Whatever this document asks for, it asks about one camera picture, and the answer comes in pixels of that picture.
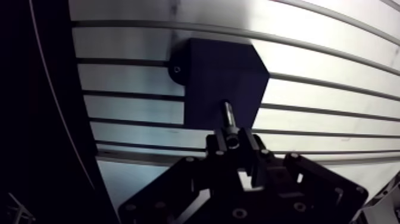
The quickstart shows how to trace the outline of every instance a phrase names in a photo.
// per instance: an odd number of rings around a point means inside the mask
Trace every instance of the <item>dark blue block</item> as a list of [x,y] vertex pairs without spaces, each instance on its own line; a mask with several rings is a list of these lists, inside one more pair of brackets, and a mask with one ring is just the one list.
[[237,126],[252,127],[270,77],[252,45],[189,39],[172,55],[170,71],[177,66],[186,86],[185,127],[222,127],[224,99],[231,102]]

